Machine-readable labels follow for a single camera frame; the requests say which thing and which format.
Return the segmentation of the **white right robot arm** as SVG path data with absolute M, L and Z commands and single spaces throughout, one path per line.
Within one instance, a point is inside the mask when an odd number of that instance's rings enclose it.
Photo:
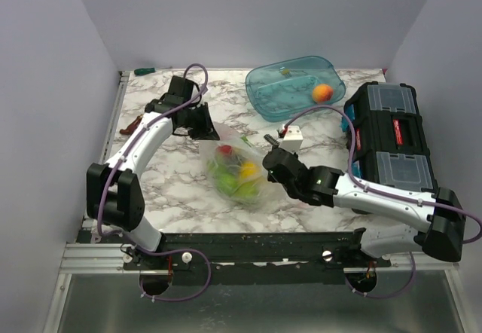
M 353 179 L 327 166 L 306 167 L 296 154 L 274 148 L 263 159 L 270 182 L 311 206 L 340 207 L 381 215 L 398 222 L 386 231 L 364 231 L 346 248 L 348 261 L 361 267 L 372 258 L 399 252 L 424 252 L 439 261 L 462 258 L 465 216 L 454 191 L 406 191 Z

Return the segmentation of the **red fake fruit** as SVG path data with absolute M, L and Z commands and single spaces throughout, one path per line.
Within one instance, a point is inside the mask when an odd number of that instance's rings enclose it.
M 229 157 L 233 153 L 233 147 L 231 145 L 220 145 L 216 148 L 216 152 L 221 156 Z

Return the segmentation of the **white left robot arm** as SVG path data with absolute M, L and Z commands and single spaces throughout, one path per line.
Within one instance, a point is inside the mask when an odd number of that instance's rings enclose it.
M 117 154 L 87 169 L 87 214 L 97 221 L 97 234 L 125 237 L 142 250 L 141 260 L 151 269 L 166 263 L 167 251 L 160 246 L 162 233 L 145 217 L 140 177 L 179 127 L 193 140 L 220 139 L 207 103 L 193 105 L 169 95 L 146 106 L 140 125 Z

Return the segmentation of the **green fake fruit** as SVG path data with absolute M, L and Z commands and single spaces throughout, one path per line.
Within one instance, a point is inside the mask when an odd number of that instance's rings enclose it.
M 215 187 L 221 195 L 237 203 L 254 203 L 259 197 L 256 181 L 241 182 L 230 173 L 216 175 Z

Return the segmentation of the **clear plastic bag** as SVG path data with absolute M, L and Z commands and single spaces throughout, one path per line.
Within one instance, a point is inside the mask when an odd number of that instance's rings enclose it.
M 267 181 L 267 172 L 262 167 L 263 151 L 256 148 L 247 138 L 226 124 L 214 123 L 214 127 L 220 136 L 219 140 L 202 140 L 199 143 L 200 160 L 203 165 L 206 178 L 218 193 L 219 197 L 230 203 L 251 208 L 253 206 L 267 206 L 282 197 L 282 189 Z M 233 153 L 229 157 L 221 156 L 216 152 L 220 145 L 231 145 Z M 239 178 L 239 168 L 246 161 L 258 165 L 259 173 L 250 179 Z M 239 181 L 256 181 L 259 188 L 259 197 L 254 203 L 237 203 L 221 195 L 215 187 L 215 176 L 221 173 L 230 173 Z

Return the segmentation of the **yellow fake fruit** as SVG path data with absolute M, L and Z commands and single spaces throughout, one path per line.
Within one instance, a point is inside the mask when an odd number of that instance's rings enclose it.
M 251 161 L 246 161 L 239 168 L 239 178 L 250 179 L 259 173 L 258 165 Z

